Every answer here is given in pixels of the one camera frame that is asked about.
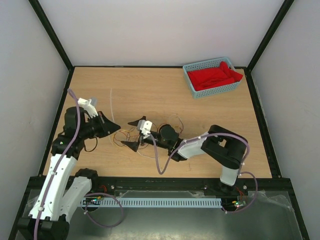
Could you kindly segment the white zip tie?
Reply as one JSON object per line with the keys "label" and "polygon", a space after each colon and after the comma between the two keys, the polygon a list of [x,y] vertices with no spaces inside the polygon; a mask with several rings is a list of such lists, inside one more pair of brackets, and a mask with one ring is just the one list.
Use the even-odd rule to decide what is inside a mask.
{"label": "white zip tie", "polygon": [[115,117],[114,117],[114,111],[113,111],[112,94],[113,94],[113,89],[111,88],[111,89],[110,89],[110,93],[109,93],[110,113],[111,113],[112,121],[115,123]]}

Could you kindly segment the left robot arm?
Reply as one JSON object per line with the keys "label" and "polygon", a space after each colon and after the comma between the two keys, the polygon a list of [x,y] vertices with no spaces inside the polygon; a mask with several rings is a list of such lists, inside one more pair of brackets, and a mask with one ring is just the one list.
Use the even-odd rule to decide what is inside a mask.
{"label": "left robot arm", "polygon": [[69,107],[64,114],[63,131],[52,143],[49,170],[28,216],[18,220],[18,230],[26,240],[65,240],[71,218],[83,197],[100,188],[98,173],[80,169],[67,183],[87,139],[115,133],[121,127],[94,107]]}

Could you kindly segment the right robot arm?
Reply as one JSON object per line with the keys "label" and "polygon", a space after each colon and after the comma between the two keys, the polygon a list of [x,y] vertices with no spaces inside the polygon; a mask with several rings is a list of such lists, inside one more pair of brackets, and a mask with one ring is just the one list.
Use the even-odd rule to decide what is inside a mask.
{"label": "right robot arm", "polygon": [[145,144],[152,145],[156,168],[160,175],[166,172],[170,160],[180,162],[206,154],[222,166],[219,190],[229,195],[236,189],[236,180],[250,152],[249,143],[244,137],[219,125],[211,125],[208,131],[199,136],[182,139],[168,123],[153,131],[153,123],[145,116],[128,124],[136,127],[138,138],[136,141],[121,143],[134,152]]}

